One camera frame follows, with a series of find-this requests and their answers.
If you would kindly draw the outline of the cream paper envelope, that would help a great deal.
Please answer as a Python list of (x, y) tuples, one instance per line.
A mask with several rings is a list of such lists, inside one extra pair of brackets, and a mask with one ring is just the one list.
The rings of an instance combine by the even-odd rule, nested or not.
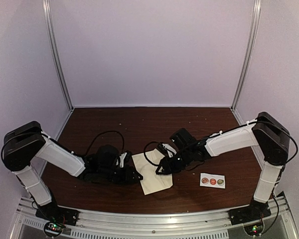
[(143, 176), (141, 186), (144, 195), (156, 193), (173, 186), (172, 175), (157, 175), (156, 166), (150, 164), (143, 153), (132, 156), (136, 170)]

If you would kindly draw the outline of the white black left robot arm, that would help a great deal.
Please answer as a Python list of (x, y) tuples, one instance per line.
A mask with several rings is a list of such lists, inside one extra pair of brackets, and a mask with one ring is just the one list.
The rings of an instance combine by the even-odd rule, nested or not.
[(95, 153), (77, 154), (47, 135), (37, 121), (8, 132), (3, 138), (0, 157), (4, 166), (33, 198), (38, 211), (51, 221), (59, 220), (62, 211), (52, 191), (33, 167), (34, 159), (52, 164), (86, 182), (105, 179), (113, 184), (130, 185), (143, 180), (135, 167), (129, 165), (132, 158), (130, 151), (119, 151), (106, 144)]

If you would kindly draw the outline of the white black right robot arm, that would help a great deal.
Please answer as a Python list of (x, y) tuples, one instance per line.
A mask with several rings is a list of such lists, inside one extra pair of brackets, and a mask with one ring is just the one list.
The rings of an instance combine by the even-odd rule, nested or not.
[(259, 149), (263, 156), (262, 171), (245, 210), (246, 216), (252, 220), (264, 213), (286, 165), (299, 151), (290, 132), (267, 112), (261, 112), (255, 119), (233, 129), (219, 131), (201, 139), (181, 128), (170, 140), (177, 151), (160, 160), (155, 170), (157, 175), (178, 173), (194, 161), (204, 162), (225, 153), (245, 148)]

